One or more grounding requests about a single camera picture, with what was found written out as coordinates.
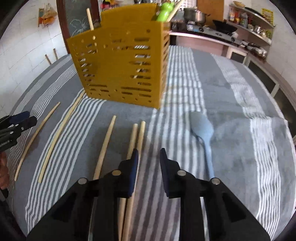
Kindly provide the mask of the person left hand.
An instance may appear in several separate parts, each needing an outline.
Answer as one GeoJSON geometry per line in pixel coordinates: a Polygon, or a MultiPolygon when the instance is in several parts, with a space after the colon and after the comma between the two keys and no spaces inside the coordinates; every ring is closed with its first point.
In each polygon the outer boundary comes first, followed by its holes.
{"type": "Polygon", "coordinates": [[[9,170],[7,167],[7,158],[6,153],[1,153],[1,162],[0,162],[0,188],[4,190],[9,185],[9,170]]]}

